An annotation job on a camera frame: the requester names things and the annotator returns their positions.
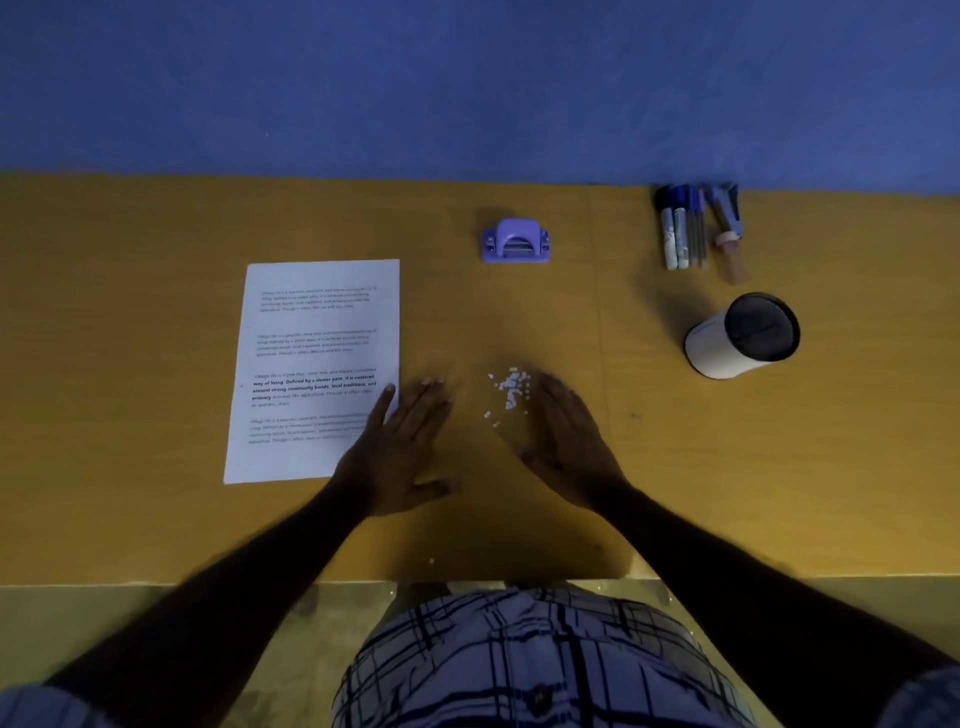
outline purple hole punch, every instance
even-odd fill
[[[480,252],[485,263],[545,263],[550,235],[536,220],[511,217],[484,231]]]

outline white cylinder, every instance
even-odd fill
[[[741,296],[684,339],[690,365],[711,379],[731,379],[788,358],[800,345],[800,325],[773,296]]]

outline blue wall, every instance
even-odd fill
[[[0,168],[960,191],[956,0],[0,0]]]

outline document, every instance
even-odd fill
[[[249,266],[224,482],[332,475],[399,369],[399,260]]]

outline hand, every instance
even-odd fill
[[[389,384],[373,406],[363,434],[347,450],[330,480],[335,487],[364,489],[371,516],[409,511],[448,496],[455,486],[450,480],[414,483],[453,409],[443,380],[424,379],[411,386],[400,397],[396,412],[384,422],[393,398],[394,385]]]
[[[519,453],[523,464],[555,493],[584,508],[600,489],[627,485],[584,401],[553,375],[534,378],[533,403],[547,442]]]

